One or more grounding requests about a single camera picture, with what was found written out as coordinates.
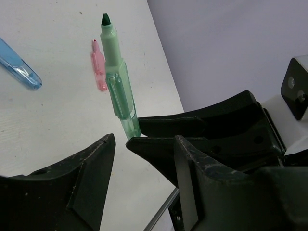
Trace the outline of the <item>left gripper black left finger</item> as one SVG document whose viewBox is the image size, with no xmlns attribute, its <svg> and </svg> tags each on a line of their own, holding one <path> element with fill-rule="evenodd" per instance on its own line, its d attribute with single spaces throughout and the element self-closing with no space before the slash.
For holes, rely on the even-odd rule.
<svg viewBox="0 0 308 231">
<path fill-rule="evenodd" d="M 27 176 L 1 177 L 3 231 L 98 231 L 111 176 L 115 137 Z"/>
</svg>

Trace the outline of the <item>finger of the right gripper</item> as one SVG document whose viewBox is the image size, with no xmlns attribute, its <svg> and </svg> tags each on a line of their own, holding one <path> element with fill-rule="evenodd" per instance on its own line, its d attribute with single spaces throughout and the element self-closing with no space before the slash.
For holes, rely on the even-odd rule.
<svg viewBox="0 0 308 231">
<path fill-rule="evenodd" d="M 286 152 L 267 109 L 248 90 L 205 108 L 175 115 L 140 117 L 138 121 L 141 133 L 148 137 L 183 135 L 217 139 L 265 128 L 282 152 Z"/>
<path fill-rule="evenodd" d="M 177 186 L 174 141 L 173 137 L 135 137 L 127 142 L 126 147 Z M 250 172 L 284 155 L 284 143 L 273 136 L 232 136 L 211 140 L 187 137 L 187 141 L 206 155 L 241 172 Z"/>
</svg>

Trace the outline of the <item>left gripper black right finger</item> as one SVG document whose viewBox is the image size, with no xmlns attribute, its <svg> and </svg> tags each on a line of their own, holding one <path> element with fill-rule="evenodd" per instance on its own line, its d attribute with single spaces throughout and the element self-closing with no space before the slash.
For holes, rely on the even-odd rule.
<svg viewBox="0 0 308 231">
<path fill-rule="evenodd" d="M 307 230 L 306 167 L 263 167 L 247 175 L 182 136 L 175 137 L 174 160 L 185 230 Z"/>
</svg>

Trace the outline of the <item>green transparent highlighter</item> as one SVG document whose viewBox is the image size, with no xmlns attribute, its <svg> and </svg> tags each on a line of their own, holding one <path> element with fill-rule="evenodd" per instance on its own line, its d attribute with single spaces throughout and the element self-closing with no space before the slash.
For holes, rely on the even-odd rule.
<svg viewBox="0 0 308 231">
<path fill-rule="evenodd" d="M 127 65 L 121 55 L 117 30 L 106 13 L 102 17 L 101 30 L 100 37 L 105 56 L 105 79 L 114 114 L 120 120 L 128 139 L 139 137 L 141 130 Z"/>
</svg>

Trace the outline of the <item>pink transparent highlighter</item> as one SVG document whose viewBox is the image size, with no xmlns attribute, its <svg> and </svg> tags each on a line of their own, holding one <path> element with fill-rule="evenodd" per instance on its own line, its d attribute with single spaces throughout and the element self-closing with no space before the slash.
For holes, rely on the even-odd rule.
<svg viewBox="0 0 308 231">
<path fill-rule="evenodd" d="M 108 90 L 105 80 L 105 58 L 100 50 L 98 41 L 95 39 L 92 41 L 91 59 L 98 89 L 100 91 Z"/>
</svg>

